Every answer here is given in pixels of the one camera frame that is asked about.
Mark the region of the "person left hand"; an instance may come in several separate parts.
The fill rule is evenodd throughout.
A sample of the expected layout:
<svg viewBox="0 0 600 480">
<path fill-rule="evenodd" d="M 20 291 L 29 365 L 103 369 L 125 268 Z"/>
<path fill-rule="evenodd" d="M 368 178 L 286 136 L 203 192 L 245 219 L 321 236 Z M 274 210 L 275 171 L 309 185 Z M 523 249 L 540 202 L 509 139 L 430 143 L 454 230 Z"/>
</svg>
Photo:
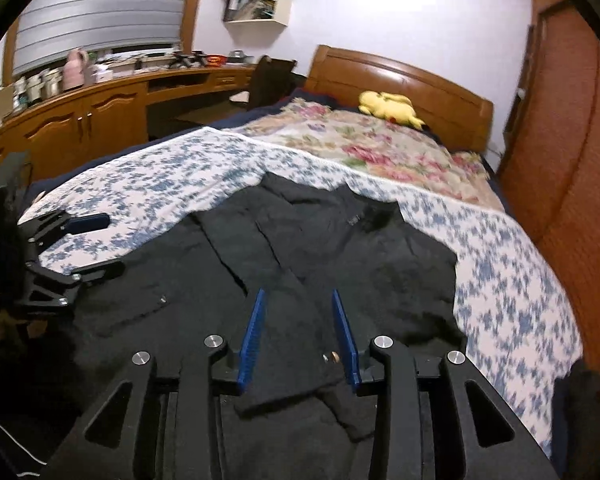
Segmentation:
<svg viewBox="0 0 600 480">
<path fill-rule="evenodd" d="M 47 328 L 48 322 L 44 320 L 17 320 L 7 312 L 0 312 L 0 339 L 10 335 L 18 335 L 24 332 L 28 338 L 42 336 Z"/>
</svg>

